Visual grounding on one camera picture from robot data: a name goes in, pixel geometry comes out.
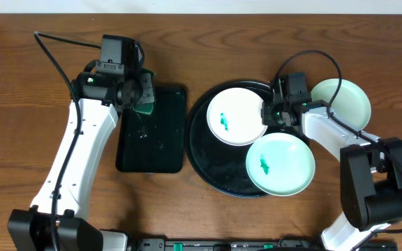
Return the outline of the white plate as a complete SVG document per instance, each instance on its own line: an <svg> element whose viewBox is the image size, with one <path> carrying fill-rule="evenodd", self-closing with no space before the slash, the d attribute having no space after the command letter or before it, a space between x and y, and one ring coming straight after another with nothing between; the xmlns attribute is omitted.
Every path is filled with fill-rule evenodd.
<svg viewBox="0 0 402 251"><path fill-rule="evenodd" d="M207 107L207 125L221 142L231 146L252 144L267 131L262 123L263 99L245 88L229 88L216 94Z"/></svg>

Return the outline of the green sponge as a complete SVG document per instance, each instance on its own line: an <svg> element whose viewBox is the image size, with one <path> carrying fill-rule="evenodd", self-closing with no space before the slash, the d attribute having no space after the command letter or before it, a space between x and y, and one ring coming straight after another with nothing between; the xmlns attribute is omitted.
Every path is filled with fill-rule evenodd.
<svg viewBox="0 0 402 251"><path fill-rule="evenodd" d="M136 101L136 103L135 103L135 106L134 106L133 110L134 110L135 112L137 112L137 113L150 115L150 114L153 112L154 103L145 104L145 105L140 105L140 104L138 103L138 100L140 99L140 97L141 97L141 95L142 95L142 87L141 87L141 85L140 85L139 78L140 78L140 75L142 75L142 74L144 74L144 73L152 73L152 74L153 74L153 79L154 79L154 76L155 76L154 72L152 72L152 71L150 71L150 70L148 70L148 69L146 69L146 68L141 68L141 69L140 69L139 75L138 75L138 79L137 79L137 80L138 80L138 84L139 84L139 88L140 88L140 90L139 90L139 94L140 94L140 95L139 95L139 98L137 99L137 101Z"/></svg>

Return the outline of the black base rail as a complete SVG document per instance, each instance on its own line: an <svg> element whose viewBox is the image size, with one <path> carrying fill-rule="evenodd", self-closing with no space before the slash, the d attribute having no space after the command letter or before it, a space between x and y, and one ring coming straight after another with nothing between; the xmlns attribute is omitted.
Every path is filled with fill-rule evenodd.
<svg viewBox="0 0 402 251"><path fill-rule="evenodd" d="M286 236L272 241L165 240L141 238L128 241L126 251L259 251L325 250L317 240Z"/></svg>

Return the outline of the black round tray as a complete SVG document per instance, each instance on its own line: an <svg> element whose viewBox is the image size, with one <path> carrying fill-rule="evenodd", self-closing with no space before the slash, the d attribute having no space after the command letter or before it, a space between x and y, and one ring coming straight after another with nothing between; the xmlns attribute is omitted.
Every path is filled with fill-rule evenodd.
<svg viewBox="0 0 402 251"><path fill-rule="evenodd" d="M211 99L231 88L248 89L263 100L271 96L265 83L253 80L226 82L208 90L189 112L185 128L185 150L194 170L213 188L235 197L263 197L267 193L253 184L246 171L245 159L250 146L232 146L221 142L211 133L207 124L207 108Z"/></svg>

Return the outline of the light green plate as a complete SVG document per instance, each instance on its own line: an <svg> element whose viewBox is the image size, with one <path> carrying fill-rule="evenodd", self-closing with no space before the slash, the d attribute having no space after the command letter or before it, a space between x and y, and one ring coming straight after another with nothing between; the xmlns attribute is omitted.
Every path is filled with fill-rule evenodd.
<svg viewBox="0 0 402 251"><path fill-rule="evenodd" d="M312 100L329 102L338 86L338 78L326 79L311 91ZM340 121L362 130L371 118L371 104L364 91L353 82L341 81L341 87L332 103L332 111Z"/></svg>
<svg viewBox="0 0 402 251"><path fill-rule="evenodd" d="M259 138L246 155L253 184L268 195L288 197L305 190L315 175L315 158L306 143L286 133Z"/></svg>

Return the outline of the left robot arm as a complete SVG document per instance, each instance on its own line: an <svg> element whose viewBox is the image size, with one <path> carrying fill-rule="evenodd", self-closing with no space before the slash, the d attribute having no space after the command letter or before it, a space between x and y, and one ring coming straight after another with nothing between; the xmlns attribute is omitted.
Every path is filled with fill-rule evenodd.
<svg viewBox="0 0 402 251"><path fill-rule="evenodd" d="M151 113L153 78L144 68L125 75L86 70L71 82L75 98L51 170L29 209L13 210L8 220L17 250L127 250L126 233L88 223L89 200L121 113Z"/></svg>

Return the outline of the black rectangular tray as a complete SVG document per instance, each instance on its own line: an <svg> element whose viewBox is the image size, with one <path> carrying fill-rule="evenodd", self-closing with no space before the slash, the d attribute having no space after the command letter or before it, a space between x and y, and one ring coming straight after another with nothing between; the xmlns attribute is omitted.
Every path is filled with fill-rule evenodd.
<svg viewBox="0 0 402 251"><path fill-rule="evenodd" d="M187 92L183 86L157 86L150 114L125 109L115 166L120 172L179 172L184 158Z"/></svg>

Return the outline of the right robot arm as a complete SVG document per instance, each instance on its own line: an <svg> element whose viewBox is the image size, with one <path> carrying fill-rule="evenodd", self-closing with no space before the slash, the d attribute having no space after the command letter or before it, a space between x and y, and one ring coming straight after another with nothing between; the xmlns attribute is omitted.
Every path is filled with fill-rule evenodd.
<svg viewBox="0 0 402 251"><path fill-rule="evenodd" d="M342 214L320 235L327 250L360 250L378 234L402 234L402 140L344 121L324 100L262 105L266 126L286 126L340 162Z"/></svg>

